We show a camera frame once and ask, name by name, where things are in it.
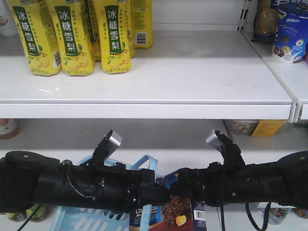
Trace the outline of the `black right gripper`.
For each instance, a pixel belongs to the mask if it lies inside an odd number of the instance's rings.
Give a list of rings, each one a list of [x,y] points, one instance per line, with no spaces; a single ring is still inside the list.
[[[209,206],[288,201],[287,186],[274,162],[228,170],[223,170],[222,165],[181,168],[178,181],[170,186],[170,193],[200,200]]]

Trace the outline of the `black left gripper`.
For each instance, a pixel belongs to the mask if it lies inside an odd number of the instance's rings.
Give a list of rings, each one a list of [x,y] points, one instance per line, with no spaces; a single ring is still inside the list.
[[[98,168],[63,165],[43,171],[33,202],[128,212],[137,206],[163,205],[170,201],[168,188],[155,183],[150,169],[128,170],[122,163]]]

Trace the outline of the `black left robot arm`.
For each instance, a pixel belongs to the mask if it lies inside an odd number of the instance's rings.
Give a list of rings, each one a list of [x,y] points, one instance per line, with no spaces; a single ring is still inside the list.
[[[121,214],[170,201],[153,170],[128,170],[119,162],[107,166],[106,159],[107,154],[96,154],[73,165],[34,152],[8,152],[0,160],[0,210],[21,212],[37,204]]]

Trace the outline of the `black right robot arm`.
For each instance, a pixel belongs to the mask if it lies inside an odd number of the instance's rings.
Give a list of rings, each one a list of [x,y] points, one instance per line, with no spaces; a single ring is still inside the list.
[[[301,209],[308,207],[308,153],[286,155],[263,164],[181,168],[170,186],[174,196],[190,197],[209,206],[274,202]]]

